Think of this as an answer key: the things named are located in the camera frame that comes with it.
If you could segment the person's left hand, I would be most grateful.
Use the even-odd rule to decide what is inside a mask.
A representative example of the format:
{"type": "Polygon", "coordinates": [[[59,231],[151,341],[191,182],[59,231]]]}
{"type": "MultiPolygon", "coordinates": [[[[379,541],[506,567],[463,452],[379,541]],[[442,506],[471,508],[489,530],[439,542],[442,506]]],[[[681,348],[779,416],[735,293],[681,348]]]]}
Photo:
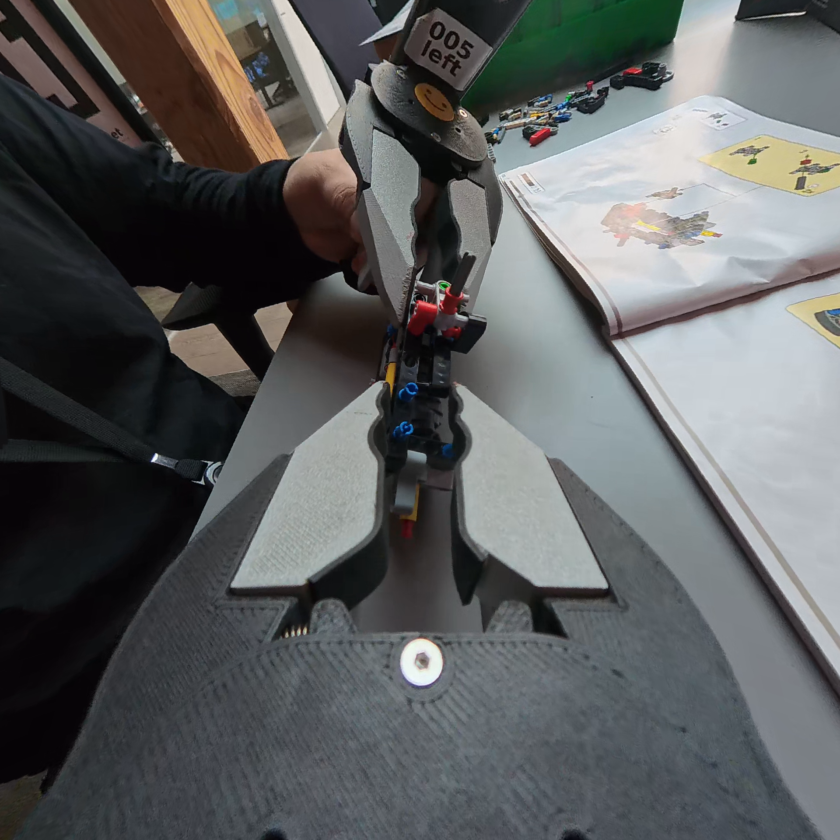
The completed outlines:
{"type": "Polygon", "coordinates": [[[316,257],[339,266],[351,288],[375,293],[370,280],[361,280],[367,256],[357,192],[356,173],[339,149],[330,149],[294,161],[282,196],[303,244],[316,257]]]}

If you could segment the pile of loose lego pieces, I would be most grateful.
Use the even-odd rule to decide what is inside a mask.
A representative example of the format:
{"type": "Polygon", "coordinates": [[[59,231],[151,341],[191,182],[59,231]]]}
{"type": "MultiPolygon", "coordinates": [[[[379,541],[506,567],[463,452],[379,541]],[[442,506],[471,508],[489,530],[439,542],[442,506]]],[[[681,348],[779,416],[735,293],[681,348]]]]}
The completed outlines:
{"type": "Polygon", "coordinates": [[[515,130],[530,146],[536,146],[553,137],[559,126],[567,123],[575,112],[589,114],[601,109],[612,90],[640,88],[657,91],[672,81],[674,72],[663,62],[646,61],[630,66],[610,77],[607,84],[596,87],[593,80],[587,81],[580,90],[568,92],[564,98],[546,94],[532,98],[521,108],[510,108],[499,112],[498,125],[485,132],[489,148],[500,144],[515,130]]]}

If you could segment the green plastic bin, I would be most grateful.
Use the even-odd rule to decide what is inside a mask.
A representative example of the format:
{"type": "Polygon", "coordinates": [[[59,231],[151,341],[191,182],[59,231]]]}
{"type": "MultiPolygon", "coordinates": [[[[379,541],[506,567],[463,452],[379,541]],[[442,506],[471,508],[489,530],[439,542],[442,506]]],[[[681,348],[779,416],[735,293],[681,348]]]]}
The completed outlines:
{"type": "Polygon", "coordinates": [[[534,1],[463,99],[475,116],[597,80],[676,35],[682,1],[534,1]]]}

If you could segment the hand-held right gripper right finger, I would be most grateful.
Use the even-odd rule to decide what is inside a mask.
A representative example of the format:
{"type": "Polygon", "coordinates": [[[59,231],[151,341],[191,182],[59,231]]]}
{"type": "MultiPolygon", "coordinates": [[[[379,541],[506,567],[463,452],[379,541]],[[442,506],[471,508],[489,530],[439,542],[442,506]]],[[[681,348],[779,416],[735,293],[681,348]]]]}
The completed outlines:
{"type": "Polygon", "coordinates": [[[452,561],[461,602],[599,598],[610,585],[549,458],[455,385],[452,561]]]}

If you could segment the black lego frame assembly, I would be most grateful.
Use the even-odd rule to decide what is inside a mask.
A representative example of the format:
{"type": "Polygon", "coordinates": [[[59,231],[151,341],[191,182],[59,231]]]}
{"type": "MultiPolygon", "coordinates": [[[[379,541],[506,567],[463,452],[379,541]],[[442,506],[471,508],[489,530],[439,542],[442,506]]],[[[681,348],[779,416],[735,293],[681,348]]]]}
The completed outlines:
{"type": "Polygon", "coordinates": [[[389,327],[381,378],[390,389],[385,468],[395,481],[391,504],[401,536],[410,539],[421,486],[431,477],[450,481],[459,450],[448,419],[453,394],[452,354],[469,352],[487,321],[468,311],[466,286],[477,257],[465,253],[451,280],[416,279],[400,327],[389,327]]]}

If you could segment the wooden pillar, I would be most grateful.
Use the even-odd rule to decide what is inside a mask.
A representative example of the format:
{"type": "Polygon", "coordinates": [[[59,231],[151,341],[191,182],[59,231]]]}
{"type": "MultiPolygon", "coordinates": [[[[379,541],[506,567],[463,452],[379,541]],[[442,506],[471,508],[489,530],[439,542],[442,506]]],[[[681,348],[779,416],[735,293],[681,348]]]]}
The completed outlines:
{"type": "Polygon", "coordinates": [[[229,172],[289,157],[204,1],[73,1],[184,161],[229,172]]]}

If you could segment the person's left forearm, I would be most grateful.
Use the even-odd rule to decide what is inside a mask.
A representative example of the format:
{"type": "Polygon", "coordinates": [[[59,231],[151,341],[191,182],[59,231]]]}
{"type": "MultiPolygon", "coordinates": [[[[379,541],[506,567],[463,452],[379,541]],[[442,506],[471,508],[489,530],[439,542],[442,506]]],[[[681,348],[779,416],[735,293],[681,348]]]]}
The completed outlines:
{"type": "Polygon", "coordinates": [[[87,236],[129,284],[217,286],[278,302],[339,266],[302,242],[282,189],[291,164],[246,173],[132,148],[2,78],[2,157],[87,236]]]}

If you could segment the black white patterned board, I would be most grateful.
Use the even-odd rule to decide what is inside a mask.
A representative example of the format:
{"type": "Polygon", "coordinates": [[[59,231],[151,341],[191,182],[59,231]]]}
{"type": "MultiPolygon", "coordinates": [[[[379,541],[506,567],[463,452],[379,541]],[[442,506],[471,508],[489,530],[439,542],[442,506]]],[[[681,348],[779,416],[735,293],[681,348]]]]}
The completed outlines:
{"type": "Polygon", "coordinates": [[[70,2],[1,2],[1,71],[132,146],[158,143],[139,98],[70,2]]]}

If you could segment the black office chair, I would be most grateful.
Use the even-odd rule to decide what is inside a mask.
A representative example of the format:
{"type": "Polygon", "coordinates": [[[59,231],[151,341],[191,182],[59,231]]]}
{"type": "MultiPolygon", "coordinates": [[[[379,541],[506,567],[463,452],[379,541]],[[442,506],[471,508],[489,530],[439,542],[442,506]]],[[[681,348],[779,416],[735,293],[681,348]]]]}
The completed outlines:
{"type": "Polygon", "coordinates": [[[177,298],[161,324],[172,332],[212,324],[261,382],[276,352],[257,318],[257,312],[263,310],[280,315],[281,334],[284,334],[293,314],[293,308],[289,308],[287,303],[261,306],[253,296],[236,296],[220,287],[199,287],[192,283],[177,298]]]}

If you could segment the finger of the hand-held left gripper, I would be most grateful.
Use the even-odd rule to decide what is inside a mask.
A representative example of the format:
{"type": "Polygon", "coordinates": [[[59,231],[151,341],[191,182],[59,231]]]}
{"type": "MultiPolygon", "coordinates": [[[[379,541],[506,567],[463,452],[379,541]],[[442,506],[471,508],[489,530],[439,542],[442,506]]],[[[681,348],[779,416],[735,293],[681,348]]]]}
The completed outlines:
{"type": "Polygon", "coordinates": [[[390,319],[404,319],[416,274],[414,208],[421,173],[399,140],[374,129],[371,177],[358,208],[366,266],[390,319]]]}
{"type": "Polygon", "coordinates": [[[436,225],[439,278],[453,283],[464,255],[474,256],[462,291],[477,299],[491,253],[485,189],[467,178],[450,181],[437,205],[436,225]]]}

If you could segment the white instruction booklet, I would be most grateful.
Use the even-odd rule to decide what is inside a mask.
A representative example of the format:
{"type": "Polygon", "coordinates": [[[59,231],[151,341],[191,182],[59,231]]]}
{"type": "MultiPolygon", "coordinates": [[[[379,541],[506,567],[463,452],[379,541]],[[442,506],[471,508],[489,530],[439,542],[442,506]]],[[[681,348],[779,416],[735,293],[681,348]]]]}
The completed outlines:
{"type": "Polygon", "coordinates": [[[838,688],[838,138],[703,96],[500,181],[838,688]]]}

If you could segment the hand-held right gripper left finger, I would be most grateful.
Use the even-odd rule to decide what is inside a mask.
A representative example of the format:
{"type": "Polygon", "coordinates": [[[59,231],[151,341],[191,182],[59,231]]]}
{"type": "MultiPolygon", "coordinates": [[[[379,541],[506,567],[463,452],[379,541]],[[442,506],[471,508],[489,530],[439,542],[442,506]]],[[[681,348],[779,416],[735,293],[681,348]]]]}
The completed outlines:
{"type": "Polygon", "coordinates": [[[365,392],[296,447],[255,530],[231,591],[334,598],[355,607],[388,561],[386,383],[365,392]]]}

